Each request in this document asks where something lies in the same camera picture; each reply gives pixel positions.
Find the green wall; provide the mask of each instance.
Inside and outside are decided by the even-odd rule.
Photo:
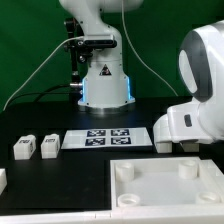
[[[0,109],[49,53],[67,38],[63,21],[69,15],[58,0],[0,0]],[[145,0],[141,8],[126,13],[131,40],[142,59],[178,92],[187,92],[177,72],[178,48],[193,28],[223,19],[223,0]],[[123,34],[120,14],[104,20]],[[125,72],[136,97],[164,97],[173,93],[145,69],[124,40]],[[21,93],[41,92],[69,83],[69,54],[60,50]],[[48,96],[45,100],[66,99]]]

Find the black table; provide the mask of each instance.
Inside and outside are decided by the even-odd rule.
[[[57,159],[42,160],[40,144],[45,135],[67,130],[146,127],[151,139],[156,120],[169,106],[190,98],[137,99],[136,109],[117,115],[97,116],[79,112],[68,102],[22,103],[0,114],[0,168],[6,168],[8,186],[0,196],[0,215],[45,214],[110,210],[110,160],[196,155],[213,159],[224,171],[222,143],[201,145],[200,153],[157,154],[154,147],[60,150]],[[33,134],[37,149],[31,160],[15,161],[13,145]]]

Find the small white cube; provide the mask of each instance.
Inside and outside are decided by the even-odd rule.
[[[42,159],[54,159],[57,158],[60,149],[59,135],[52,134],[47,135],[41,144]]]
[[[5,169],[0,169],[0,195],[7,185]]]
[[[15,160],[30,159],[36,150],[36,138],[34,135],[22,136],[13,148]]]

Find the white robot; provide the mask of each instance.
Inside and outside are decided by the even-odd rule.
[[[83,79],[82,111],[113,113],[128,110],[135,99],[130,95],[129,78],[123,72],[122,37],[103,23],[101,12],[121,12],[122,0],[59,0],[80,24],[84,38],[77,42],[87,52],[88,73]],[[125,0],[125,11],[138,8],[143,0]]]
[[[191,143],[224,140],[224,21],[189,32],[178,64],[193,99],[168,108],[154,125],[154,142],[161,153],[171,152],[172,142],[193,147]]]

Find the cable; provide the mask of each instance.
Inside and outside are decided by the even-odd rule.
[[[58,47],[55,48],[55,50],[45,59],[45,61],[30,75],[30,77],[9,97],[9,99],[7,100],[7,102],[5,103],[5,106],[3,108],[3,111],[6,109],[9,101],[22,89],[24,88],[24,86],[34,77],[34,75],[50,60],[50,58],[58,51],[58,49],[63,46],[65,43],[71,41],[71,40],[78,40],[81,39],[83,37],[74,37],[74,38],[70,38],[67,39],[65,41],[63,41],[61,44],[58,45]]]
[[[43,93],[43,92],[40,92],[40,93],[25,93],[25,94],[22,94],[22,95],[19,95],[19,96],[16,96],[16,97],[10,99],[10,101],[8,102],[6,108],[7,108],[13,101],[17,100],[18,98],[21,98],[21,97],[24,97],[24,96],[42,95],[42,94],[44,94],[44,95],[67,95],[67,94],[69,94],[69,92],[68,92],[68,93],[47,93],[47,92],[46,92],[46,93]]]
[[[57,85],[57,86],[53,86],[53,87],[51,87],[51,88],[45,90],[43,93],[41,93],[41,94],[34,100],[34,102],[35,102],[35,103],[38,102],[44,95],[46,95],[47,93],[49,93],[49,92],[51,92],[51,91],[54,91],[54,90],[56,90],[56,89],[61,89],[61,88],[67,88],[67,87],[70,87],[70,85],[67,84],[67,85]]]
[[[146,65],[146,63],[141,59],[141,57],[139,56],[139,54],[137,53],[137,51],[135,50],[130,38],[129,38],[129,35],[128,35],[128,32],[127,32],[127,28],[126,28],[126,25],[125,25],[125,18],[124,18],[124,1],[125,0],[122,0],[122,22],[123,22],[123,27],[124,27],[124,32],[125,32],[125,36],[128,40],[128,43],[132,49],[132,51],[134,52],[135,56],[138,58],[138,60],[149,70],[151,71],[154,75],[157,76],[157,78],[159,78],[162,82],[164,82],[172,91],[173,93],[178,96],[177,92],[174,90],[174,88],[165,80],[163,79],[157,72],[155,72],[153,69],[151,69],[148,65]]]

